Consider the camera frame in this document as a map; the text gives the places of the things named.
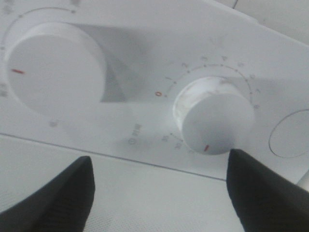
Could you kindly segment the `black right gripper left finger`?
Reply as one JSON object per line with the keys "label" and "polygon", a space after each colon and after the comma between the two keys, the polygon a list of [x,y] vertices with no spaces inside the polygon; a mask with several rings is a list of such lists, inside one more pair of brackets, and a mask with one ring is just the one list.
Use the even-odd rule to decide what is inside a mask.
{"label": "black right gripper left finger", "polygon": [[92,160],[79,157],[42,188],[1,212],[0,230],[82,232],[95,190]]}

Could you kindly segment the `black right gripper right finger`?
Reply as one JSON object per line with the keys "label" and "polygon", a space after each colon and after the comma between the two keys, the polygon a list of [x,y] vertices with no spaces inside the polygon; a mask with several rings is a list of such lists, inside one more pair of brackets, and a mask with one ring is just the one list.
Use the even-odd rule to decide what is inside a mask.
{"label": "black right gripper right finger", "polygon": [[241,149],[229,152],[226,186],[246,232],[307,232],[309,193]]}

